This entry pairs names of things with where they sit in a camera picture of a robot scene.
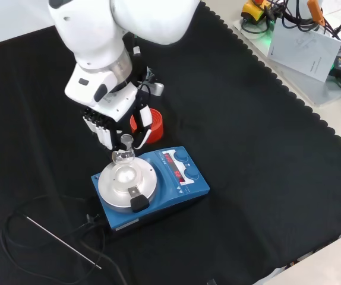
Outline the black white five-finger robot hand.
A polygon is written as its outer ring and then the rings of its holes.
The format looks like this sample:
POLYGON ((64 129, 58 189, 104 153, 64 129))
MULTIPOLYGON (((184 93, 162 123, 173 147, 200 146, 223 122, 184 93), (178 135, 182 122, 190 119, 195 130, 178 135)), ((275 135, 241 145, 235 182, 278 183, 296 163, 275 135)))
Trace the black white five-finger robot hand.
POLYGON ((119 121, 125 116, 133 117, 137 129, 133 132, 134 149, 141 149, 151 134, 153 118, 148 100, 150 92, 129 82, 116 91, 118 79, 112 71, 89 73, 78 64, 75 66, 65 94, 83 105, 83 119, 99 142, 108 150, 126 150, 118 133, 119 121))

